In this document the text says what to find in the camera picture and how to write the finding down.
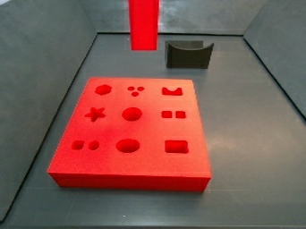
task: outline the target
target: red foam block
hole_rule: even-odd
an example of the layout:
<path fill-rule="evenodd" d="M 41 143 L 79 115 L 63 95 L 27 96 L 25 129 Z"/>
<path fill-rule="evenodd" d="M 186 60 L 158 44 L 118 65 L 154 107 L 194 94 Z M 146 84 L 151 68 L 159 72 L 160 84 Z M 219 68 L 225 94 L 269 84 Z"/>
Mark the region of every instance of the red foam block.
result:
<path fill-rule="evenodd" d="M 131 50 L 156 50 L 159 0 L 130 0 Z"/>
<path fill-rule="evenodd" d="M 204 191 L 211 172 L 192 81 L 91 78 L 48 173 L 63 187 Z"/>

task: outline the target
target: gray wall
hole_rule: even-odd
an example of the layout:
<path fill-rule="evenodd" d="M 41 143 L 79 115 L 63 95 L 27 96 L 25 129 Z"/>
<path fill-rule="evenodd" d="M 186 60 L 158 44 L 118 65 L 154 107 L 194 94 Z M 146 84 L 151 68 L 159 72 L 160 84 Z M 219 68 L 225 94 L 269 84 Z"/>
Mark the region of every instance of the gray wall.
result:
<path fill-rule="evenodd" d="M 98 32 L 128 32 L 127 0 L 80 0 Z M 160 0 L 159 32 L 243 35 L 266 0 Z"/>
<path fill-rule="evenodd" d="M 269 0 L 245 39 L 306 116 L 306 1 Z"/>
<path fill-rule="evenodd" d="M 95 36 L 78 0 L 0 6 L 0 221 Z"/>

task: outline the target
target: star-shaped hole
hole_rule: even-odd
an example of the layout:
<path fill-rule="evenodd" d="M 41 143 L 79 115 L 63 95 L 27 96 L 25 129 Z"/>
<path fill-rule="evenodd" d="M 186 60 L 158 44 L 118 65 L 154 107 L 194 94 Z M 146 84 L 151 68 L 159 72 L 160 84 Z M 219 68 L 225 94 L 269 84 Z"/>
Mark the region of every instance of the star-shaped hole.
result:
<path fill-rule="evenodd" d="M 86 117 L 90 117 L 91 122 L 95 122 L 98 118 L 106 117 L 106 115 L 103 114 L 104 110 L 106 110 L 106 108 L 95 109 L 94 107 L 91 107 L 91 112 L 88 114 L 86 114 Z"/>

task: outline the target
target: red cylinder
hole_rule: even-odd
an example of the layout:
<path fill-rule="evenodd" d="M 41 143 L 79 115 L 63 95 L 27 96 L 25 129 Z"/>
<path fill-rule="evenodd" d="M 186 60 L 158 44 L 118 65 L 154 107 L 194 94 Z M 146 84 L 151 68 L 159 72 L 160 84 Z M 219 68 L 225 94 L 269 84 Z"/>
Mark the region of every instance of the red cylinder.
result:
<path fill-rule="evenodd" d="M 159 0 L 130 0 L 131 50 L 156 50 Z"/>

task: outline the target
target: small square hole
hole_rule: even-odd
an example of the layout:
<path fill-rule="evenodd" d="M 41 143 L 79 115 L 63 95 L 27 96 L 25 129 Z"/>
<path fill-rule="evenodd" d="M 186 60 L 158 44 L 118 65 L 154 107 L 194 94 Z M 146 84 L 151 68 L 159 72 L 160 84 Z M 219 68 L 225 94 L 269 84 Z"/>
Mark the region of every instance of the small square hole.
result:
<path fill-rule="evenodd" d="M 184 111 L 176 111 L 175 118 L 187 118 L 187 113 Z"/>
<path fill-rule="evenodd" d="M 172 118 L 172 111 L 163 111 L 162 112 L 162 117 L 163 118 Z"/>

